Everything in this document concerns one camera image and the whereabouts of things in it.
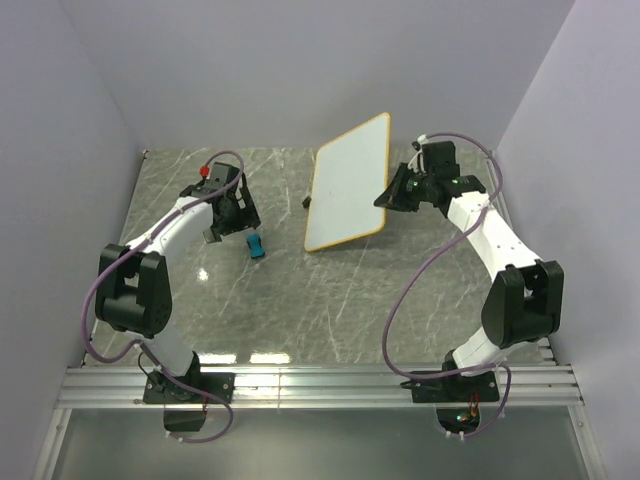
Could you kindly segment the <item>blue whiteboard eraser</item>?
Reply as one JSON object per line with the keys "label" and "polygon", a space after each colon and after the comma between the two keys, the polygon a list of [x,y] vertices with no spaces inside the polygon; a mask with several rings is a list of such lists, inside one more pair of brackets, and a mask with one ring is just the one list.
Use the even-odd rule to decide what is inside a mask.
{"label": "blue whiteboard eraser", "polygon": [[263,258],[266,255],[259,233],[252,233],[247,236],[246,243],[251,259]]}

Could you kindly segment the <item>yellow framed whiteboard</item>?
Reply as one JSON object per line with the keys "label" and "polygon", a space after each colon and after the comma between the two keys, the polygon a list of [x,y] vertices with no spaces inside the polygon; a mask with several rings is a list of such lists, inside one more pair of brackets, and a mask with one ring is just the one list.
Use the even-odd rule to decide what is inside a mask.
{"label": "yellow framed whiteboard", "polygon": [[374,200],[389,182],[391,116],[382,112],[319,148],[304,249],[316,252],[379,233],[386,211]]}

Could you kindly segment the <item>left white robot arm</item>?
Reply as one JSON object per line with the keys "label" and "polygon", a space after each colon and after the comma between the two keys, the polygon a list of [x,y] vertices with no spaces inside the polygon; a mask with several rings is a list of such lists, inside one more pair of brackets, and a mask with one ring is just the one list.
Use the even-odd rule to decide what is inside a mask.
{"label": "left white robot arm", "polygon": [[219,242],[257,228],[260,218],[239,168],[215,163],[203,167],[201,176],[147,232],[125,245],[108,245],[99,259],[95,315],[151,360],[147,378],[159,403],[228,403],[233,394],[233,375],[202,374],[198,355],[171,323],[169,265],[196,236]]}

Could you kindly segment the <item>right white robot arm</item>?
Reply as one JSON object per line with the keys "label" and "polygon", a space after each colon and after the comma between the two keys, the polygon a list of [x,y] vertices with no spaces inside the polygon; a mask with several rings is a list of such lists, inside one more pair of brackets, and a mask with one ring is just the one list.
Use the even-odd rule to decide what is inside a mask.
{"label": "right white robot arm", "polygon": [[376,207],[399,212],[415,212],[423,203],[439,209],[460,231],[449,244],[468,241],[492,281],[481,309],[480,328],[447,356],[441,371],[403,372],[409,386],[436,383],[448,397],[464,399],[475,390],[476,376],[496,368],[524,344],[559,329],[562,267],[529,249],[492,201],[492,195],[473,175],[417,173],[401,164],[390,185],[373,202]]}

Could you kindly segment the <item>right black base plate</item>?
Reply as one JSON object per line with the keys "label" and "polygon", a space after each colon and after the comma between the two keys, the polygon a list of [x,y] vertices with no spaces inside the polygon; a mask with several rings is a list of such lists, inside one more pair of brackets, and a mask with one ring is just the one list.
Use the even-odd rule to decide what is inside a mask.
{"label": "right black base plate", "polygon": [[433,380],[406,380],[400,387],[411,392],[414,403],[496,402],[500,399],[493,372],[476,376],[457,374]]}

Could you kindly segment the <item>aluminium mounting rail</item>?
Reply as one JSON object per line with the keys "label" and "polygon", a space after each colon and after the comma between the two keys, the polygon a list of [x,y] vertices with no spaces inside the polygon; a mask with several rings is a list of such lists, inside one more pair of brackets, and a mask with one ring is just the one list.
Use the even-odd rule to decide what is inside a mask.
{"label": "aluminium mounting rail", "polygon": [[[511,389],[507,375],[491,382],[508,394],[509,407],[580,406],[584,403],[569,366],[513,366]],[[203,373],[232,375],[223,391],[231,392],[235,409],[383,409],[412,408],[417,404],[403,379],[385,366],[205,366]],[[179,402],[151,386],[136,367],[86,367],[67,371],[55,407],[58,409],[197,409],[202,400]]]}

